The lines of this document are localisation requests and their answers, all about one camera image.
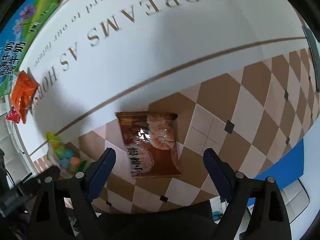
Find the cardboard box with blue print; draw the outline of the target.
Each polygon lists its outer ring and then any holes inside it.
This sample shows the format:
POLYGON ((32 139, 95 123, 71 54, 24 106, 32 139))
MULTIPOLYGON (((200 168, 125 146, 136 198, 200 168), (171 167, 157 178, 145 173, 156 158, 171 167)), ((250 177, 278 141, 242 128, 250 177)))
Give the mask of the cardboard box with blue print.
POLYGON ((11 93, 14 74, 60 1, 1 0, 1 96, 11 93))

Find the small red snack packet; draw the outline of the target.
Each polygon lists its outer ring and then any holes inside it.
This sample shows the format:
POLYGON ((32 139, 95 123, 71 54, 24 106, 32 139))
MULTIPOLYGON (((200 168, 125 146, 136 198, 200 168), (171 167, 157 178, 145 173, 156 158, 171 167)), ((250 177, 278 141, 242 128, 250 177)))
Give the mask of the small red snack packet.
POLYGON ((10 111, 7 113, 6 120, 12 121, 16 124, 18 124, 21 120, 20 115, 17 113, 16 109, 14 107, 11 107, 10 111))

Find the brown pastry snack packet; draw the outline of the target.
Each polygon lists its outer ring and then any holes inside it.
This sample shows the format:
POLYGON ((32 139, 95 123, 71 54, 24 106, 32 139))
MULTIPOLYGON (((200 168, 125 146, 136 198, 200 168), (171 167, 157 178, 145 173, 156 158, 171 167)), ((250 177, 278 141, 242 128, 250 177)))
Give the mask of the brown pastry snack packet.
POLYGON ((181 175, 174 131, 177 114, 117 112, 133 178, 181 175))

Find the colourful candy bag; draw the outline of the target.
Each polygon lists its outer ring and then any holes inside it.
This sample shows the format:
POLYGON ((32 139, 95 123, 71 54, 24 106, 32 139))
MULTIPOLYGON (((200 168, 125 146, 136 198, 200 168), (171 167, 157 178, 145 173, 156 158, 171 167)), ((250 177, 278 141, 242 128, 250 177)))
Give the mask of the colourful candy bag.
POLYGON ((47 159, 60 169, 63 178, 71 178, 77 172, 84 172, 88 161, 67 146, 52 132, 46 132, 47 159))

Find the small orange foil packet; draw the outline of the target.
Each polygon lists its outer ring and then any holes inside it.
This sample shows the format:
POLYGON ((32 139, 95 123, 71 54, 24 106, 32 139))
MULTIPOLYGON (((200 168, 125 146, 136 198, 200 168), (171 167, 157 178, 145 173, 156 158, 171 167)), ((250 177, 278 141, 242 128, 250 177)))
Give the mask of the small orange foil packet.
POLYGON ((23 124, 27 121, 27 114, 39 84, 25 71, 19 72, 11 93, 11 103, 23 124))

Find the patterned table mat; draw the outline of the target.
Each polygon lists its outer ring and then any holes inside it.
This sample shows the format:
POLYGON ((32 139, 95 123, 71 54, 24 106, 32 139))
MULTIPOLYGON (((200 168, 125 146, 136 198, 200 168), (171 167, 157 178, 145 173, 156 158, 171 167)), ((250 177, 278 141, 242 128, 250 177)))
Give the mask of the patterned table mat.
POLYGON ((204 150, 254 178, 319 120, 303 24, 287 0, 64 0, 21 65, 39 88, 15 130, 32 172, 50 166, 46 132, 116 164, 94 207, 157 212, 217 191, 204 150), (115 113, 177 114, 181 175, 132 178, 115 113))

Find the blue mat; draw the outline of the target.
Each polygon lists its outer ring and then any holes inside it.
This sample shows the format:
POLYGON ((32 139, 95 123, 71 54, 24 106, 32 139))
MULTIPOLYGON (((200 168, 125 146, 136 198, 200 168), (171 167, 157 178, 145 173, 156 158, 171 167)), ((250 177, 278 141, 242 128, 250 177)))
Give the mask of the blue mat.
POLYGON ((273 177, 281 190, 300 178, 303 173, 304 139, 301 139, 284 157, 255 179, 265 180, 267 177, 273 177))

